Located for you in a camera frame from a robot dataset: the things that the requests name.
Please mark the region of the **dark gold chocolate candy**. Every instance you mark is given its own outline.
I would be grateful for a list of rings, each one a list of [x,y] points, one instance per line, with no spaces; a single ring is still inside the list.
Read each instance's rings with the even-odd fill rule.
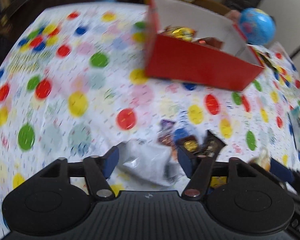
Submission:
[[[177,140],[176,144],[178,146],[183,146],[187,151],[194,153],[199,150],[199,142],[194,135],[189,135],[184,138]]]

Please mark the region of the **black snack wrapper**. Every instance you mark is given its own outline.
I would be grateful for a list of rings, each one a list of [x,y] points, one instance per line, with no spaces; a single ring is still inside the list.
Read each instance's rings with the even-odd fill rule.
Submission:
[[[225,146],[226,143],[223,140],[207,130],[200,152],[204,156],[216,159]]]

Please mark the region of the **purple candy wrapper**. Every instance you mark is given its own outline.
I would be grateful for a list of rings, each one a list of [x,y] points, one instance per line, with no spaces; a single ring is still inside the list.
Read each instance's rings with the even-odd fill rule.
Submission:
[[[175,121],[168,120],[168,119],[161,119],[160,120],[160,131],[158,132],[158,143],[174,147],[174,126]]]

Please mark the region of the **white silver snack packet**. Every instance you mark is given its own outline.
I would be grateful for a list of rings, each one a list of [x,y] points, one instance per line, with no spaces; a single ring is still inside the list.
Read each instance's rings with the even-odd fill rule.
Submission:
[[[154,185],[170,187],[185,173],[173,156],[171,146],[132,139],[117,145],[119,162],[117,168]]]

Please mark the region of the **brown Oreo snack bag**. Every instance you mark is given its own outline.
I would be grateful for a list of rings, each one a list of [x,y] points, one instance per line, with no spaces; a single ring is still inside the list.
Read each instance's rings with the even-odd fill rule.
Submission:
[[[205,37],[205,38],[200,38],[194,41],[196,44],[200,44],[202,46],[210,46],[212,48],[216,49],[222,49],[224,42],[215,38],[215,37]]]

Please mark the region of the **red yellow chips bag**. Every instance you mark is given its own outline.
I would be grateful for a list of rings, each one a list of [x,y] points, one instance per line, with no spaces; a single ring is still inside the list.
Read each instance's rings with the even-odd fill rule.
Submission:
[[[161,33],[169,37],[177,38],[179,40],[191,42],[196,35],[196,30],[183,27],[183,26],[167,26],[165,30]]]

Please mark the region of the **balloon pattern tablecloth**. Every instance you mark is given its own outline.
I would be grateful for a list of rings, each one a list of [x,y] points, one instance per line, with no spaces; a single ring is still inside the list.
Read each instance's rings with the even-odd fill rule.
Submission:
[[[5,196],[59,157],[81,161],[123,141],[158,143],[162,120],[172,136],[226,143],[220,161],[268,151],[300,170],[288,112],[300,106],[300,77],[269,51],[265,69],[242,92],[145,76],[146,7],[83,3],[44,10],[0,66],[0,238]]]

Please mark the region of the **snack wrapper near globe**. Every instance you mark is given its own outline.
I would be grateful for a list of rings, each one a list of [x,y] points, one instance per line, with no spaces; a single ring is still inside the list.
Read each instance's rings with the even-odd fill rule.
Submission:
[[[258,57],[262,60],[262,62],[267,67],[269,67],[273,72],[275,72],[275,73],[279,72],[278,69],[274,66],[274,64],[272,64],[265,55],[263,55],[262,53],[260,53],[258,51],[256,53],[257,53]]]

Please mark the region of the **red cardboard box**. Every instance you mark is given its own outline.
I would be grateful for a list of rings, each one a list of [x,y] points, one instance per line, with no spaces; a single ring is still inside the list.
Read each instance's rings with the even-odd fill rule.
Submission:
[[[166,27],[189,27],[221,49],[170,37]],[[179,0],[150,0],[146,17],[145,74],[227,90],[244,90],[264,66],[232,20]]]

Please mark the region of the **silver desk lamp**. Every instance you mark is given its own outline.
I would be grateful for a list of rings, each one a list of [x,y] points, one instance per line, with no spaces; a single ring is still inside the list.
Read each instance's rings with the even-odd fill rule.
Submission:
[[[300,54],[300,46],[293,50],[293,52],[289,55],[290,59],[294,59],[298,54]]]

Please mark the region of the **blue desk globe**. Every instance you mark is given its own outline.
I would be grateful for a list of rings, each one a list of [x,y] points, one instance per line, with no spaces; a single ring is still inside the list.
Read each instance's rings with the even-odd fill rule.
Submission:
[[[252,45],[264,46],[271,42],[276,34],[274,19],[257,8],[247,8],[241,12],[238,26]]]

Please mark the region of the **wooden chair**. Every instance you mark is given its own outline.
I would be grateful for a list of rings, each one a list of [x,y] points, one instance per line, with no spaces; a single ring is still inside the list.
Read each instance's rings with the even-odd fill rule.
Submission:
[[[213,0],[193,0],[192,4],[222,16],[225,16],[227,13],[231,11],[230,8],[226,7],[221,3],[215,2]]]

